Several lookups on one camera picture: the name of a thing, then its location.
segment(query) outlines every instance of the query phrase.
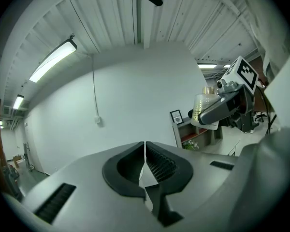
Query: light fixture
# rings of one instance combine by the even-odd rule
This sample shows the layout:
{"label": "light fixture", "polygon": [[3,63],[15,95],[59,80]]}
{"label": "light fixture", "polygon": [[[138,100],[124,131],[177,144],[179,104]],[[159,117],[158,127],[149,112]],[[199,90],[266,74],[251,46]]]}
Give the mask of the light fixture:
{"label": "light fixture", "polygon": [[22,95],[18,95],[14,103],[13,109],[18,109],[23,99],[24,97]]}
{"label": "light fixture", "polygon": [[214,68],[216,66],[216,64],[199,64],[200,68]]}
{"label": "light fixture", "polygon": [[48,54],[48,56],[42,61],[29,80],[36,83],[46,72],[50,70],[50,68],[52,68],[67,55],[75,52],[76,49],[77,45],[73,42],[72,38],[66,40],[58,47],[56,47],[50,54]]}

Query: shelf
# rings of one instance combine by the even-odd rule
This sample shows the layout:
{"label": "shelf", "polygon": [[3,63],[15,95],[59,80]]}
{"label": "shelf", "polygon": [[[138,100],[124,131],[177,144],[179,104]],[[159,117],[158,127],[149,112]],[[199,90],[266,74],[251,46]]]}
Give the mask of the shelf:
{"label": "shelf", "polygon": [[199,134],[193,133],[193,134],[189,134],[187,136],[184,136],[184,137],[181,138],[181,142],[184,143],[184,142],[186,142],[186,141],[188,141],[188,140],[190,140],[192,138],[196,138],[196,137],[200,136],[201,134],[203,134],[206,131],[207,131],[207,129],[200,128],[199,129],[199,132],[200,132]]}

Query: black vent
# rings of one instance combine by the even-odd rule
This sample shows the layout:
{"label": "black vent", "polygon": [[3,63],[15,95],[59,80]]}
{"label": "black vent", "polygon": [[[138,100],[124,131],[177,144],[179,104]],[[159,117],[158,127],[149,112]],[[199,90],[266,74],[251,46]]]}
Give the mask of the black vent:
{"label": "black vent", "polygon": [[62,184],[42,207],[35,213],[39,218],[45,222],[52,223],[61,208],[64,206],[68,198],[71,196],[76,186],[69,184]]}
{"label": "black vent", "polygon": [[147,146],[146,162],[158,182],[170,178],[177,170],[177,166],[173,160]]}
{"label": "black vent", "polygon": [[210,165],[218,167],[218,168],[223,168],[223,169],[226,169],[226,170],[230,170],[230,171],[234,167],[234,165],[232,165],[232,164],[224,163],[224,162],[221,162],[221,161],[212,161],[210,163]]}

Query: framed picture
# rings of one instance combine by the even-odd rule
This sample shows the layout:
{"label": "framed picture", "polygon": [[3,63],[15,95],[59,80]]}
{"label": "framed picture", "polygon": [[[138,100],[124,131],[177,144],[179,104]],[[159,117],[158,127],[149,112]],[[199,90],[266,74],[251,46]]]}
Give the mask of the framed picture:
{"label": "framed picture", "polygon": [[184,123],[183,117],[179,110],[172,111],[170,112],[170,114],[171,114],[173,122],[176,123],[177,125]]}

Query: cable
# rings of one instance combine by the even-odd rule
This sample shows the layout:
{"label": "cable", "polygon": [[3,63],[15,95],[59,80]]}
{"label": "cable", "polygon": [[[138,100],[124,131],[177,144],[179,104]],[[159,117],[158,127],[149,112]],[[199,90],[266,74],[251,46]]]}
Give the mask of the cable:
{"label": "cable", "polygon": [[269,125],[269,128],[271,128],[271,126],[272,126],[274,120],[276,119],[276,117],[277,117],[277,115],[275,115],[275,116],[273,117],[273,119],[271,120],[270,125]]}
{"label": "cable", "polygon": [[261,89],[257,86],[257,89],[259,90],[259,92],[260,92],[260,94],[261,94],[261,96],[262,96],[262,99],[263,99],[263,103],[264,103],[264,106],[265,106],[265,108],[266,108],[266,115],[267,115],[267,119],[268,119],[268,122],[267,122],[267,125],[268,125],[268,127],[267,127],[267,131],[266,131],[266,135],[267,135],[267,133],[268,133],[268,131],[269,131],[269,128],[270,128],[270,116],[269,116],[269,110],[268,110],[268,108],[267,108],[267,105],[266,105],[266,100],[265,100],[265,96],[264,96],[264,94],[262,93],[262,91],[261,91]]}

